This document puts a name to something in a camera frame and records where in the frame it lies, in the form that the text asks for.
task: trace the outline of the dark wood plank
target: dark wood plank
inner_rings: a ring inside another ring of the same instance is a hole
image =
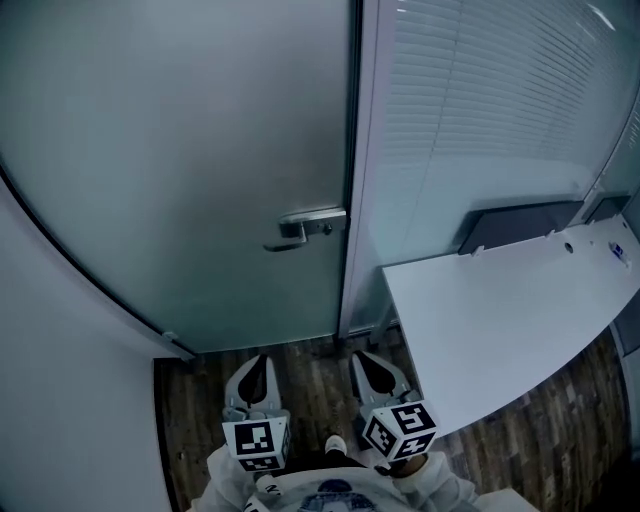
[[[180,510],[208,481],[206,459],[224,443],[224,385],[259,352],[273,358],[291,412],[291,456],[322,449],[332,433],[355,450],[352,422],[358,411],[348,360],[366,350],[365,336],[336,346],[319,338],[263,349],[200,356],[189,364],[163,360],[155,378],[161,397],[168,475]],[[392,329],[379,355],[416,385],[402,334]],[[540,510],[582,510],[600,497],[614,466],[629,457],[629,413],[615,345],[607,329],[574,360],[501,410],[438,439],[454,471],[479,492],[513,487]]]

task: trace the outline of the table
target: table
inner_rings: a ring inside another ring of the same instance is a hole
[[[640,289],[640,244],[617,216],[383,273],[442,436],[520,397],[604,330]]]

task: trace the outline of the door handle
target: door handle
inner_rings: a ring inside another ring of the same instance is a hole
[[[269,252],[283,252],[298,249],[309,243],[309,236],[322,233],[330,235],[347,227],[347,212],[344,208],[328,208],[304,213],[285,215],[278,221],[282,238],[292,239],[281,245],[263,245]]]

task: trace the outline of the white cube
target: white cube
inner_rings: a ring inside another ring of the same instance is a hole
[[[425,453],[438,428],[424,401],[371,411],[362,437],[389,462]]]
[[[231,457],[247,471],[283,469],[289,452],[289,417],[222,424]]]

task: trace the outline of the white shoe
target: white shoe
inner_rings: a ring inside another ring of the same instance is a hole
[[[329,453],[331,450],[338,450],[346,455],[347,443],[340,436],[333,435],[324,443],[324,453]]]

